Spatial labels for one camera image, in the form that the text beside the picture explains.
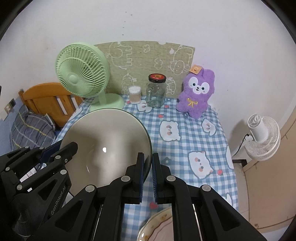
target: checkered tablecloth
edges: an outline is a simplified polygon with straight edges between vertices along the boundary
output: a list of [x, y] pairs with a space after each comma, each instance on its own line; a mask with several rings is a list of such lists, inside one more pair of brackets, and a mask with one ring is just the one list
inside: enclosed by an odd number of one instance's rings
[[[140, 104], [130, 104], [128, 96], [123, 97], [126, 101], [123, 109], [146, 127], [153, 152], [158, 152], [161, 164], [169, 166], [172, 175], [193, 186], [210, 185], [238, 210], [237, 184], [228, 143], [217, 113], [210, 106], [201, 118], [195, 120], [176, 110], [176, 99], [166, 98], [163, 107], [154, 109], [146, 105], [144, 97]], [[89, 106], [90, 100], [79, 106], [56, 142], [75, 121], [88, 113]], [[122, 240], [136, 240], [149, 217], [166, 207], [168, 205], [154, 203], [150, 171], [144, 182], [142, 203], [125, 205]]]

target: fan stand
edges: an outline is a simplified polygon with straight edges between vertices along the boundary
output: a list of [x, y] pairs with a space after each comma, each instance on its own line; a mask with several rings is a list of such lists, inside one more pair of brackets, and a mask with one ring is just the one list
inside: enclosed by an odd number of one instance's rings
[[103, 91], [91, 103], [89, 112], [105, 108], [122, 109], [124, 107], [124, 99], [118, 94], [105, 94]]

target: ceramic dish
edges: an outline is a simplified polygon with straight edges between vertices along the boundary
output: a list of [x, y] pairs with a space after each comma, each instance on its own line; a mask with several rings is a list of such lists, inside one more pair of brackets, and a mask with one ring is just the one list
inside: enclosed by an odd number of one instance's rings
[[119, 109], [100, 109], [76, 121], [62, 140], [61, 148], [70, 142], [78, 151], [66, 164], [76, 195], [89, 184], [109, 185], [136, 163], [138, 152], [145, 155], [144, 180], [150, 166], [152, 146], [147, 130], [132, 114]]
[[153, 215], [141, 228], [137, 241], [173, 241], [172, 209], [166, 208]]

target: beige bowl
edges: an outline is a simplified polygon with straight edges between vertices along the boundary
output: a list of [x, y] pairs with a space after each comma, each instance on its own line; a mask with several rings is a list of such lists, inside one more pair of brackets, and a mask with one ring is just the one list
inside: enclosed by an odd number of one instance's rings
[[136, 163], [138, 152], [145, 155], [144, 180], [149, 173], [150, 137], [142, 123], [124, 110], [100, 109], [83, 116], [69, 128], [60, 148], [73, 141], [78, 151], [66, 164], [73, 195], [89, 184], [102, 187], [123, 176]]

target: cotton swab container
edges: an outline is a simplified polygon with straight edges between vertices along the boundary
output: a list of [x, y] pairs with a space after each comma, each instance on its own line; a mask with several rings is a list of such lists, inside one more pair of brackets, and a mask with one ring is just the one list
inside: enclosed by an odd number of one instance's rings
[[132, 104], [141, 103], [141, 87], [140, 86], [131, 86], [129, 89], [130, 102]]

